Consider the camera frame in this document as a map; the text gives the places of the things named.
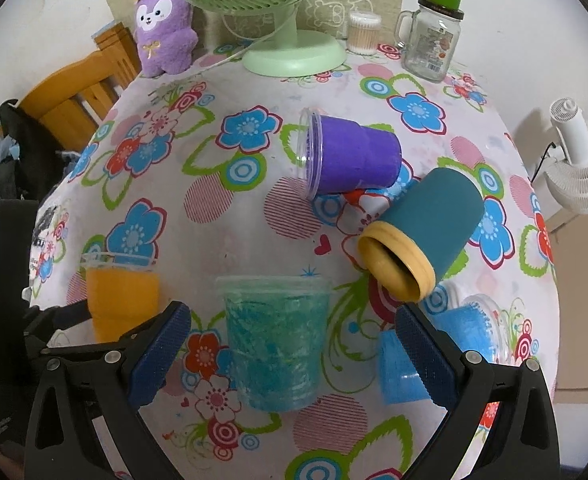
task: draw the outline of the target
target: table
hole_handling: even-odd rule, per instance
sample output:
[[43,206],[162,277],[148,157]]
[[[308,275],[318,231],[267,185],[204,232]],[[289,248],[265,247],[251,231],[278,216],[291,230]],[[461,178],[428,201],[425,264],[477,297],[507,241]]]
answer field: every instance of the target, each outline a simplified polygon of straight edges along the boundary
[[[398,302],[361,267],[356,240],[437,166],[477,184],[485,215],[423,307],[436,313],[471,294],[489,296],[510,363],[538,359],[553,392],[559,311],[548,233],[519,154],[468,71],[452,68],[442,84],[418,80],[382,44],[374,56],[349,55],[308,77],[261,77],[233,60],[198,73],[237,48],[223,45],[181,76],[136,79],[41,209],[55,208],[32,304],[84,297],[80,255],[107,250],[157,257],[164,293],[192,309],[167,385],[140,410],[178,470],[203,480],[393,480],[407,470],[444,410],[429,400],[382,403],[376,335],[391,327]],[[404,158],[396,183],[300,199],[293,143],[304,107],[394,131]],[[314,405],[261,413],[238,402],[213,286],[228,274],[331,280],[325,380]],[[53,344],[91,340],[84,324]],[[221,399],[220,410],[208,404]],[[488,406],[458,478],[473,466],[495,411]]]

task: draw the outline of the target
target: blue cup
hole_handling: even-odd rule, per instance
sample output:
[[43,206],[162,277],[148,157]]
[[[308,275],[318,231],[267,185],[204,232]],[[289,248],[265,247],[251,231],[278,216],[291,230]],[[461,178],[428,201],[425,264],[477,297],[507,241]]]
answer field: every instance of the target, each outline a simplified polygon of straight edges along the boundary
[[[495,304],[482,295],[471,296],[464,303],[427,317],[437,330],[449,334],[463,352],[476,350],[490,363],[507,362],[506,340],[491,312]],[[386,404],[430,398],[394,330],[379,336],[378,380]]]
[[312,404],[321,374],[330,285],[322,278],[229,276],[226,306],[232,375],[242,402],[264,412]]

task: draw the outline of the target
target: fan base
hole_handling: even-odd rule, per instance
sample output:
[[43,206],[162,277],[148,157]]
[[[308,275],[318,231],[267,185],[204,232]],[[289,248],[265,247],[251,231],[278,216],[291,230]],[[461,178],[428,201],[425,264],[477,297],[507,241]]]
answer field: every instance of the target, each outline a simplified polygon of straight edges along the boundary
[[298,45],[277,48],[273,38],[247,50],[243,66],[250,72],[272,77],[302,77],[341,66],[347,53],[329,34],[315,30],[298,30]]

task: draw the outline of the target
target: purple cup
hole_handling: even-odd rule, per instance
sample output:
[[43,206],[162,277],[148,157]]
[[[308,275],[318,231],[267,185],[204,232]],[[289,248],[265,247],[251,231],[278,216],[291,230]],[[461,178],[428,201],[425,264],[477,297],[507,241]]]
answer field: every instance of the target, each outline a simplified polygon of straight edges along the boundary
[[296,144],[297,174],[305,196],[382,189],[401,171],[401,144],[395,134],[328,117],[305,108]]

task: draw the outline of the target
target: teal cup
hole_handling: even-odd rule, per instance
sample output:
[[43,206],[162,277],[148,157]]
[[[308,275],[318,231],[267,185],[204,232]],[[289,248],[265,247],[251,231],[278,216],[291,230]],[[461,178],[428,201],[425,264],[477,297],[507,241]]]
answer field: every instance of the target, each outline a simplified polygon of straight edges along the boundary
[[435,168],[359,238],[365,266],[400,301],[418,302],[440,282],[483,218],[478,187]]
[[316,400],[321,379],[330,285],[322,278],[225,276],[232,376],[241,402],[290,412]]

